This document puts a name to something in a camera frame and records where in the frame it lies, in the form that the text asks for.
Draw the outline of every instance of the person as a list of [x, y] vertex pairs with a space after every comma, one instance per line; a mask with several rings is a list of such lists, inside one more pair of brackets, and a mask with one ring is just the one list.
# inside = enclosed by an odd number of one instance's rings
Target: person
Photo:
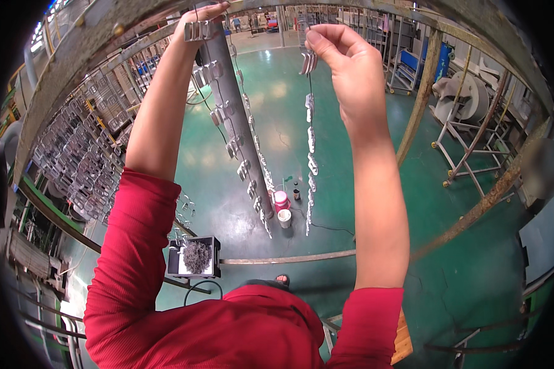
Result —
[[234, 19], [232, 19], [232, 23], [234, 23], [234, 28], [236, 28], [237, 33], [242, 31], [242, 26], [240, 25], [240, 19], [239, 18], [234, 17]]
[[[198, 10], [220, 16], [223, 2]], [[129, 139], [126, 167], [102, 254], [88, 287], [86, 348], [101, 368], [389, 368], [409, 260], [406, 208], [386, 122], [380, 53], [349, 27], [318, 25], [306, 46], [332, 70], [355, 176], [357, 275], [343, 324], [324, 363], [320, 319], [279, 282], [253, 280], [222, 300], [155, 311], [163, 248], [181, 187], [173, 183], [184, 104], [200, 42], [184, 41], [180, 20]]]

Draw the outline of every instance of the green epoxy floor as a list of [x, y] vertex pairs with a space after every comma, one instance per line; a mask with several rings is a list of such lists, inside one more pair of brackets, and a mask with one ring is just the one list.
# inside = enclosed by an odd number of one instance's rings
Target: green epoxy floor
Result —
[[[275, 184], [281, 178], [293, 176], [300, 182], [303, 196], [303, 202], [293, 207], [305, 209], [308, 123], [304, 102], [309, 85], [307, 78], [298, 74], [299, 51], [297, 48], [255, 51], [241, 54], [237, 60], [244, 73], [244, 88], [251, 100], [261, 149]], [[316, 104], [314, 156], [320, 166], [313, 221], [354, 232], [351, 149], [340, 120], [330, 70], [323, 62], [312, 73], [312, 88]], [[414, 97], [386, 94], [388, 124], [396, 147], [413, 104]], [[480, 200], [469, 177], [459, 178], [449, 188], [441, 186], [449, 167], [441, 152], [431, 148], [439, 132], [440, 126], [426, 111], [400, 169], [412, 251], [444, 232]], [[448, 136], [443, 142], [454, 154], [454, 160], [459, 159], [459, 144]], [[200, 236], [217, 237], [222, 242], [221, 258], [298, 256], [355, 247], [352, 236], [344, 230], [312, 227], [310, 236], [305, 237], [305, 221], [297, 211], [293, 211], [292, 232], [284, 232], [276, 218], [271, 220], [273, 239], [269, 240], [252, 209], [246, 185], [236, 174], [238, 164], [235, 159], [229, 159], [205, 105], [187, 108], [175, 181], [197, 204], [193, 231]], [[488, 165], [488, 161], [472, 160], [470, 164], [478, 169]], [[488, 191], [495, 182], [493, 173], [480, 175], [480, 182]], [[292, 183], [286, 183], [290, 196]], [[456, 239], [410, 265], [403, 309], [414, 353], [396, 367], [450, 368], [452, 354], [426, 351], [423, 344], [451, 345], [463, 338], [453, 333], [455, 327], [488, 325], [518, 314], [524, 265], [515, 234], [527, 220], [523, 205], [514, 196], [510, 203], [496, 205]], [[101, 243], [103, 236], [104, 227], [96, 226], [92, 238]], [[77, 264], [82, 253], [83, 248], [79, 247], [69, 250], [71, 265]], [[71, 277], [68, 296], [76, 305], [78, 315], [84, 310], [86, 285], [93, 276], [96, 258], [96, 253], [89, 250]], [[222, 265], [222, 278], [218, 282], [228, 292], [246, 279], [272, 279], [280, 273], [287, 273], [292, 290], [319, 316], [327, 318], [341, 313], [345, 299], [353, 290], [355, 257], [296, 264]], [[213, 291], [211, 296], [191, 293], [189, 303], [219, 297], [214, 285], [207, 287]], [[184, 293], [184, 289], [163, 284], [156, 308], [180, 306]], [[520, 326], [512, 326], [482, 332], [468, 346], [510, 343], [517, 339], [520, 330]], [[325, 345], [321, 352], [324, 358], [328, 357]], [[482, 365], [500, 368], [514, 355], [468, 355], [465, 368]]]

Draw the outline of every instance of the vertical gray pipe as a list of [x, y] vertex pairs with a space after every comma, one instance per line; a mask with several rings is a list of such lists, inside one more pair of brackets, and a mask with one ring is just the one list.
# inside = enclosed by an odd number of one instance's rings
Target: vertical gray pipe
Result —
[[[196, 6], [200, 8], [209, 4], [212, 3], [202, 2]], [[248, 127], [248, 116], [244, 110], [244, 104], [242, 103], [240, 87], [236, 81], [236, 74], [234, 72], [234, 67], [232, 66], [232, 59], [228, 50], [228, 43], [226, 35], [224, 34], [224, 28], [221, 22], [213, 23], [212, 27], [214, 37], [211, 40], [207, 40], [206, 43], [204, 43], [199, 49], [201, 52], [201, 58], [203, 60], [203, 64], [217, 60], [223, 67], [223, 76], [210, 83], [211, 91], [213, 92], [216, 104], [221, 104], [221, 101], [223, 103], [226, 101], [230, 102], [233, 114], [229, 119], [224, 121], [224, 127], [226, 127], [229, 137], [238, 136], [243, 139], [243, 144], [240, 146], [237, 158], [240, 162], [242, 162], [243, 157], [251, 162], [249, 178], [251, 181], [256, 181], [257, 196], [263, 205], [266, 218], [270, 219], [273, 217], [273, 204], [271, 203], [271, 199], [267, 193], [263, 169], [256, 153], [251, 130]], [[242, 191], [246, 192], [245, 185], [242, 186]]]
[[277, 8], [277, 26], [279, 26], [279, 38], [281, 39], [281, 47], [285, 47], [285, 39], [283, 38], [283, 17], [281, 17], [281, 6]]
[[26, 75], [29, 77], [30, 88], [35, 91], [37, 85], [37, 73], [35, 72], [35, 63], [33, 63], [33, 53], [30, 51], [30, 44], [25, 46], [25, 68]]

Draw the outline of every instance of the plastic container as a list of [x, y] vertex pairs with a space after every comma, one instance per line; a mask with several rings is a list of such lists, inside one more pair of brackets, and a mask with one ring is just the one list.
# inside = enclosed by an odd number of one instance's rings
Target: plastic container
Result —
[[277, 218], [279, 219], [279, 224], [281, 228], [289, 228], [291, 225], [291, 211], [287, 209], [281, 209], [277, 213]]
[[282, 209], [289, 209], [291, 203], [287, 198], [287, 193], [285, 191], [275, 192], [275, 211], [279, 213]]

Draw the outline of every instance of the foot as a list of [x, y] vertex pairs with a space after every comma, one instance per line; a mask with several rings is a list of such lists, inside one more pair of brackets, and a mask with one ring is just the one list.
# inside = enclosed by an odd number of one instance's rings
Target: foot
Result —
[[287, 274], [280, 274], [277, 278], [275, 278], [275, 280], [289, 287], [289, 277]]

